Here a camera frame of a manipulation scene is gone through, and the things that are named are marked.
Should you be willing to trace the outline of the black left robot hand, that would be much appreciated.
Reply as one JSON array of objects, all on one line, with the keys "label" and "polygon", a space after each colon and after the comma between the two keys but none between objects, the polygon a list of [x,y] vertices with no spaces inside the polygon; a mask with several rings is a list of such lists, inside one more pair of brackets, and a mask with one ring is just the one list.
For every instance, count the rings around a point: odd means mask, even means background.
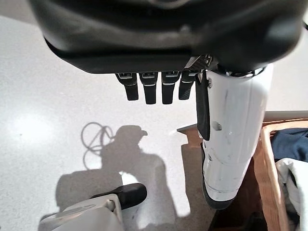
[{"label": "black left robot hand", "polygon": [[50,50],[91,74],[115,74],[130,101],[171,104],[196,90],[203,191],[236,197],[261,130],[273,67],[297,45],[305,0],[31,0]]}]

